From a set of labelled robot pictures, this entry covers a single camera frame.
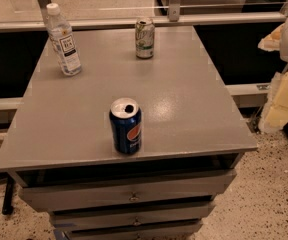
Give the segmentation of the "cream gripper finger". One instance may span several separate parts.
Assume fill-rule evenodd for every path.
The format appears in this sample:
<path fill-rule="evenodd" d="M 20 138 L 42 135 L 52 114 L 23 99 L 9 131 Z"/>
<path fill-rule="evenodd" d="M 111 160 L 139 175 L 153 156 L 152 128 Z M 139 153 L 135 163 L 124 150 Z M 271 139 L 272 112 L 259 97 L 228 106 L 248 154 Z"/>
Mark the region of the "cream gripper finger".
<path fill-rule="evenodd" d="M 264 133 L 274 133 L 288 123 L 288 72 L 276 73 L 271 81 L 260 116 L 258 128 Z"/>
<path fill-rule="evenodd" d="M 265 38 L 262 38 L 258 43 L 258 48 L 268 52 L 279 51 L 282 28 L 283 24 L 275 28 Z"/>

